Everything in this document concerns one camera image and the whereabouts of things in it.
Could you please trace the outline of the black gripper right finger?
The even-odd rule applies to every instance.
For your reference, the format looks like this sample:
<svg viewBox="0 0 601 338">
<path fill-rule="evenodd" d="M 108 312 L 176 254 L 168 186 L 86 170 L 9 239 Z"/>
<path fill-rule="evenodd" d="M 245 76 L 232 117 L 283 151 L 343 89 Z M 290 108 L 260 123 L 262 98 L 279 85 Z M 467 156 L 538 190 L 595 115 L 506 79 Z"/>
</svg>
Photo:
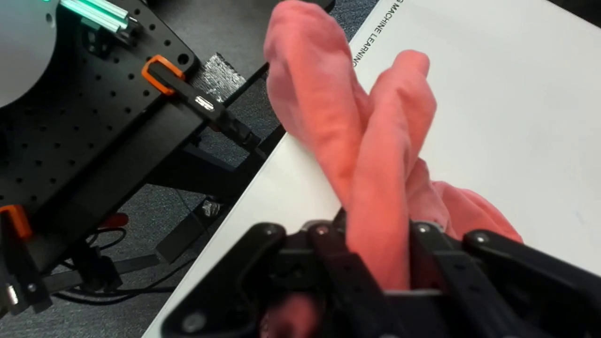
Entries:
<svg viewBox="0 0 601 338">
<path fill-rule="evenodd" d="M 601 277 L 493 231 L 409 226 L 412 290 L 437 290 L 473 338 L 601 338 Z"/>
</svg>

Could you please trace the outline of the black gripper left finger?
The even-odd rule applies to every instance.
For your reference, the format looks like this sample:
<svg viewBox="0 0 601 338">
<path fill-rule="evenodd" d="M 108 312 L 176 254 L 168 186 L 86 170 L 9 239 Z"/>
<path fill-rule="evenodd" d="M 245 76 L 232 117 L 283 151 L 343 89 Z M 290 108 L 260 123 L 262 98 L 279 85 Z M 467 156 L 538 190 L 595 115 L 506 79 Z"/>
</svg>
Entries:
<svg viewBox="0 0 601 338">
<path fill-rule="evenodd" d="M 339 224 L 255 224 L 168 312 L 163 338 L 401 338 L 401 323 Z"/>
</svg>

